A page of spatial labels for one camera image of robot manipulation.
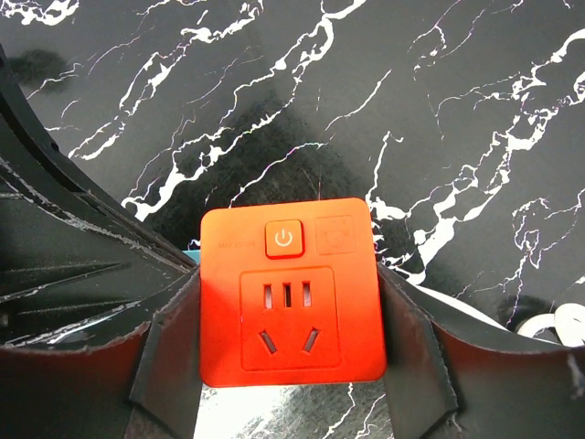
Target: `square button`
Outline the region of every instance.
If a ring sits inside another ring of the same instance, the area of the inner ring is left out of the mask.
[[[325,217],[316,220],[317,253],[340,254],[356,251],[352,217]]]
[[[266,224],[266,256],[294,258],[304,252],[303,225],[297,219]]]

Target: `socket hole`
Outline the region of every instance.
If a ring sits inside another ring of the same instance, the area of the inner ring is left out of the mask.
[[[271,336],[268,335],[266,331],[260,332],[260,337],[262,337],[262,341],[266,345],[266,348],[270,351],[271,354],[276,352],[276,347],[274,346],[274,342],[271,339]]]
[[[284,306],[291,307],[291,285],[284,284]]]
[[[307,338],[307,342],[304,344],[303,348],[304,351],[311,352],[311,349],[313,348],[314,345],[314,341],[317,339],[318,335],[319,329],[314,327],[313,330],[311,331],[311,334],[309,334],[309,337]]]
[[[303,306],[311,306],[311,283],[303,282]]]
[[[264,307],[272,309],[272,285],[264,285]]]

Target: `orange power socket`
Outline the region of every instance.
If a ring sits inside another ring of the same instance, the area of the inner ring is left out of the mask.
[[[210,211],[200,322],[211,387],[379,379],[386,350],[367,204]]]

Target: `black marble surface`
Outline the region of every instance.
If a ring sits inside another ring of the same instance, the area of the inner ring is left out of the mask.
[[[585,304],[584,0],[5,0],[0,41],[61,151],[179,248],[213,208],[355,196],[413,284],[509,327]],[[380,383],[206,389],[196,433],[390,436]]]

